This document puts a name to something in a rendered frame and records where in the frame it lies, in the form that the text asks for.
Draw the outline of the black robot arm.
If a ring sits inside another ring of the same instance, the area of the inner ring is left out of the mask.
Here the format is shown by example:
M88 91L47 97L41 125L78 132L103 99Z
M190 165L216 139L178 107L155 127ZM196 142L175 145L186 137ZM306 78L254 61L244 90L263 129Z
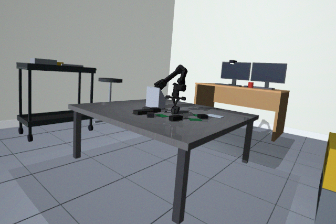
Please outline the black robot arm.
M181 74L180 78L177 80L178 84L174 82L172 85L174 85L173 90L184 92L186 90L185 77L187 72L188 71L184 66L178 65L175 71L172 72L169 76L154 83L154 87L160 88L162 90L171 79L173 79L178 74Z

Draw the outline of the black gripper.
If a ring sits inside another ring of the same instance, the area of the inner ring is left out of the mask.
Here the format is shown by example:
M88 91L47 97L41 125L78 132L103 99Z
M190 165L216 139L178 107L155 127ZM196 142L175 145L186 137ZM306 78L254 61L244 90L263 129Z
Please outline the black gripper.
M174 106L176 106L177 102L181 99L181 100L186 100L186 97L179 97L179 91L176 91L176 90L173 90L173 96L171 97L170 95L166 95L165 96L166 99L169 99L171 98L173 103L174 103ZM176 103L175 103L175 99L176 99Z

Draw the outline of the dark grey switch controller unit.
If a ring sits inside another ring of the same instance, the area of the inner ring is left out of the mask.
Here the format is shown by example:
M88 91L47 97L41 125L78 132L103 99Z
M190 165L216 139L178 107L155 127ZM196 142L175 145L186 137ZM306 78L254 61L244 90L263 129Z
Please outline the dark grey switch controller unit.
M172 112L173 114L178 114L179 110L180 110L180 107L179 107L179 106L173 106L173 107L171 108L171 112Z

